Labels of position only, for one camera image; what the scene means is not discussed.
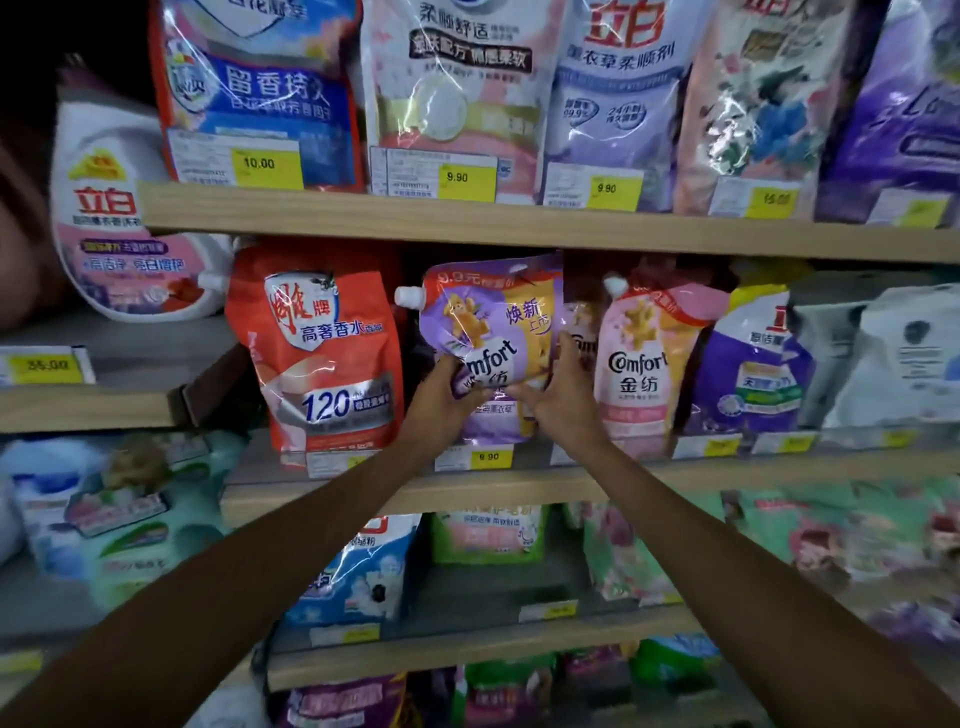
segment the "yellow price label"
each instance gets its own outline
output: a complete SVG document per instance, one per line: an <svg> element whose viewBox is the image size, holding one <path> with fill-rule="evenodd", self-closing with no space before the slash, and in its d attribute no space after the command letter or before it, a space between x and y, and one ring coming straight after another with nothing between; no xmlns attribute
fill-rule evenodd
<svg viewBox="0 0 960 728"><path fill-rule="evenodd" d="M590 178L590 197L587 200L587 208L635 212L642 190L642 177L597 175Z"/></svg>
<svg viewBox="0 0 960 728"><path fill-rule="evenodd" d="M736 455L736 449L739 447L740 438L710 440L704 448L704 457L730 457Z"/></svg>
<svg viewBox="0 0 960 728"><path fill-rule="evenodd" d="M14 384L83 384L84 373L71 353L9 354Z"/></svg>
<svg viewBox="0 0 960 728"><path fill-rule="evenodd" d="M787 435L780 440L777 452L787 454L792 452L806 452L817 438L812 432L809 435Z"/></svg>
<svg viewBox="0 0 960 728"><path fill-rule="evenodd" d="M273 149L231 149L238 187L303 189L300 152Z"/></svg>
<svg viewBox="0 0 960 728"><path fill-rule="evenodd" d="M466 164L441 164L441 200L464 200L472 203L496 201L496 167L471 167Z"/></svg>
<svg viewBox="0 0 960 728"><path fill-rule="evenodd" d="M800 190L780 187L754 187L744 217L752 220L786 220L797 206Z"/></svg>
<svg viewBox="0 0 960 728"><path fill-rule="evenodd" d="M883 446L885 448L909 448L913 441L917 439L917 430L915 429L888 429L883 433Z"/></svg>
<svg viewBox="0 0 960 728"><path fill-rule="evenodd" d="M512 449L475 450L470 453L472 471L506 470L514 464Z"/></svg>
<svg viewBox="0 0 960 728"><path fill-rule="evenodd" d="M936 228L947 209L947 199L911 200L898 224L902 228Z"/></svg>

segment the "white spout cap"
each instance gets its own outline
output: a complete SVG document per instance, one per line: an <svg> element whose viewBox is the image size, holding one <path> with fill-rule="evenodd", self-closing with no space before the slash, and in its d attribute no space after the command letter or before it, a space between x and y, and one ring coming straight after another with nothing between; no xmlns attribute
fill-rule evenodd
<svg viewBox="0 0 960 728"><path fill-rule="evenodd" d="M227 293L230 288L230 276L226 276L223 273L201 271L200 274L197 275L197 285L204 291Z"/></svg>
<svg viewBox="0 0 960 728"><path fill-rule="evenodd" d="M426 290L421 285L399 285L394 291L394 303L404 308L423 311L426 308Z"/></svg>
<svg viewBox="0 0 960 728"><path fill-rule="evenodd" d="M607 289L607 293L610 294L610 297L616 301L623 294L627 292L630 288L630 283L623 276L618 273L607 273L603 277L604 288Z"/></svg>

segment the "white detergent pouch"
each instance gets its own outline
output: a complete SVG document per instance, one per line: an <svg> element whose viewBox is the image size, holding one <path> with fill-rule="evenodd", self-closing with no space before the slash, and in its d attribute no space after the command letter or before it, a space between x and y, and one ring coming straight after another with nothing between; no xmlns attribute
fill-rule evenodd
<svg viewBox="0 0 960 728"><path fill-rule="evenodd" d="M545 205L586 207L593 178L610 175L621 187L633 180L627 209L670 209L677 92L711 9L573 0L547 122Z"/></svg>
<svg viewBox="0 0 960 728"><path fill-rule="evenodd" d="M817 271L790 284L792 328L815 362L798 426L819 427L833 406L847 378L864 308L888 288L934 282L923 272Z"/></svg>
<svg viewBox="0 0 960 728"><path fill-rule="evenodd" d="M156 111L85 90L60 93L50 173L51 217L60 262L87 303L115 321L159 323L209 316L233 253L229 235L153 236L138 182L168 182Z"/></svg>
<svg viewBox="0 0 960 728"><path fill-rule="evenodd" d="M860 316L824 429L960 422L960 284L891 288Z"/></svg>
<svg viewBox="0 0 960 728"><path fill-rule="evenodd" d="M438 197L440 165L452 163L495 168L497 202L532 204L567 5L367 0L360 43L372 193ZM436 152L445 154L425 154Z"/></svg>

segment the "price tag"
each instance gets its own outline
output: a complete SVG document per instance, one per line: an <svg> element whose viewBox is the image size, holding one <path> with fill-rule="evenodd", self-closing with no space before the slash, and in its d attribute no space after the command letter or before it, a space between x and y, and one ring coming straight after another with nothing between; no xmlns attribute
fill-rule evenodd
<svg viewBox="0 0 960 728"><path fill-rule="evenodd" d="M545 604L527 604L520 607L520 623L544 621L545 619L563 619L577 616L577 600L552 601Z"/></svg>
<svg viewBox="0 0 960 728"><path fill-rule="evenodd" d="M238 187L303 189L300 152L276 149L231 149Z"/></svg>
<svg viewBox="0 0 960 728"><path fill-rule="evenodd" d="M496 200L496 168L441 164L437 197L491 203Z"/></svg>
<svg viewBox="0 0 960 728"><path fill-rule="evenodd" d="M643 178L597 175L590 178L589 209L634 212L643 189Z"/></svg>
<svg viewBox="0 0 960 728"><path fill-rule="evenodd" d="M0 386L96 381L85 347L0 347Z"/></svg>
<svg viewBox="0 0 960 728"><path fill-rule="evenodd" d="M754 187L744 217L753 220L787 220L797 205L800 190Z"/></svg>

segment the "red detergent pouch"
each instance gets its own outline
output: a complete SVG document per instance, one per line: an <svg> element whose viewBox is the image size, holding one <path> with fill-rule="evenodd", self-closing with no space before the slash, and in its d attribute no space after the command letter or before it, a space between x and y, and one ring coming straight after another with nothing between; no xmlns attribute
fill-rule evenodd
<svg viewBox="0 0 960 728"><path fill-rule="evenodd" d="M276 449L396 437L403 376L387 288L399 271L395 248L356 240L261 239L237 254L227 320L250 349Z"/></svg>

